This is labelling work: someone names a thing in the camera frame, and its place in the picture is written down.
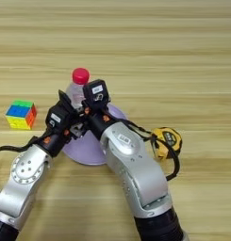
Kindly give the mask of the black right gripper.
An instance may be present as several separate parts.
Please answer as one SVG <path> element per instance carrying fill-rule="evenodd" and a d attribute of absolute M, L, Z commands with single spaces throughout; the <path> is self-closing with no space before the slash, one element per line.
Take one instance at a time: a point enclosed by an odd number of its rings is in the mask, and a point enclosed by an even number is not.
<path fill-rule="evenodd" d="M 61 101 L 61 104 L 68 111 L 72 111 L 74 109 L 70 98 L 65 92 L 63 92 L 62 90 L 59 90 L 58 96 L 59 96 L 59 100 Z M 109 95 L 107 96 L 107 102 L 108 103 L 111 102 L 111 97 Z M 94 117 L 95 115 L 100 115 L 102 118 L 102 122 L 104 123 L 110 122 L 107 103 L 92 104 L 92 103 L 89 103 L 88 101 L 83 101 L 82 105 L 84 108 L 84 116 L 82 117 L 82 121 L 88 121 L 91 117 Z"/>

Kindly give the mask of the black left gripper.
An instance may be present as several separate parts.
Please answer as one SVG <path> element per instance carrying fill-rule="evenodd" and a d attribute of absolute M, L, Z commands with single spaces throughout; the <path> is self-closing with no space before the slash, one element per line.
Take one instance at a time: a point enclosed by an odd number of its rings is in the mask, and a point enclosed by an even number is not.
<path fill-rule="evenodd" d="M 88 126 L 86 122 L 77 122 L 74 123 L 71 128 L 71 136 L 73 139 L 78 139 L 83 137 L 88 131 Z"/>

